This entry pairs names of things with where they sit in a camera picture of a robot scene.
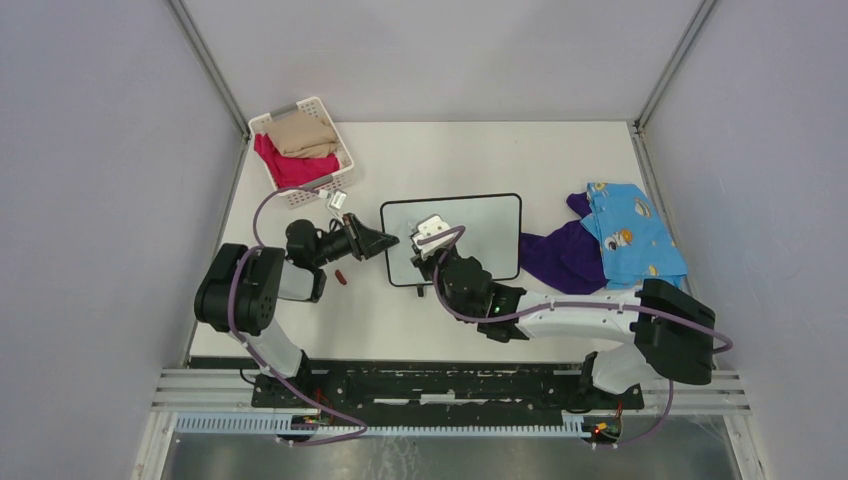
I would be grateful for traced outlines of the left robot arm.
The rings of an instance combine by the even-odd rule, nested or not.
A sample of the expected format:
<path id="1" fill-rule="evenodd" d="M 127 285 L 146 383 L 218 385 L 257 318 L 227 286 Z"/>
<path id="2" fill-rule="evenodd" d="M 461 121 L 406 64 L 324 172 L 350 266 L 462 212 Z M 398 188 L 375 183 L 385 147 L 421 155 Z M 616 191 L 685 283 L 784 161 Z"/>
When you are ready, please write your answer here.
<path id="1" fill-rule="evenodd" d="M 395 235 L 365 226 L 352 213 L 327 230 L 306 219 L 290 223 L 284 248 L 225 243 L 218 250 L 193 301 L 196 320 L 230 335 L 277 379 L 275 392 L 290 407 L 314 394 L 309 359 L 275 320 L 280 300 L 316 303 L 327 281 L 323 267 L 346 256 L 376 257 L 399 243 Z"/>

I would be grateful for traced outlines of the black framed whiteboard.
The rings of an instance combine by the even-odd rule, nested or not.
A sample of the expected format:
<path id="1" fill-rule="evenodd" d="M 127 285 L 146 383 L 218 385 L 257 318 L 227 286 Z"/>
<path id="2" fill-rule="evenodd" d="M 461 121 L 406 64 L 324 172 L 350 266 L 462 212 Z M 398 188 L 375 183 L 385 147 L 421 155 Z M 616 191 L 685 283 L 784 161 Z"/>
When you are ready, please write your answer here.
<path id="1" fill-rule="evenodd" d="M 457 244 L 459 253 L 476 257 L 496 280 L 518 277 L 522 199 L 516 193 L 497 193 L 388 201 L 381 205 L 385 233 L 400 243 L 386 253 L 388 281 L 394 287 L 426 285 L 413 266 L 410 236 L 418 223 L 438 215 L 448 226 L 463 225 L 466 231 Z"/>

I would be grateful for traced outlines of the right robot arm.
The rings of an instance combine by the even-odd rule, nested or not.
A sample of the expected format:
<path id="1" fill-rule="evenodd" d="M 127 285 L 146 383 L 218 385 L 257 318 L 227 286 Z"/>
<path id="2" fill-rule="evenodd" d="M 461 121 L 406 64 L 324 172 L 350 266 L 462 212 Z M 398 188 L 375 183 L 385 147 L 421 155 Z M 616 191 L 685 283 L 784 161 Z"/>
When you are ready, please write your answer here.
<path id="1" fill-rule="evenodd" d="M 712 380 L 715 314 L 671 283 L 648 279 L 606 295 L 548 295 L 499 283 L 478 259 L 454 248 L 413 252 L 412 265 L 445 310 L 489 340 L 612 342 L 587 355 L 577 382 L 580 400 L 591 408 L 655 377 L 696 386 Z"/>

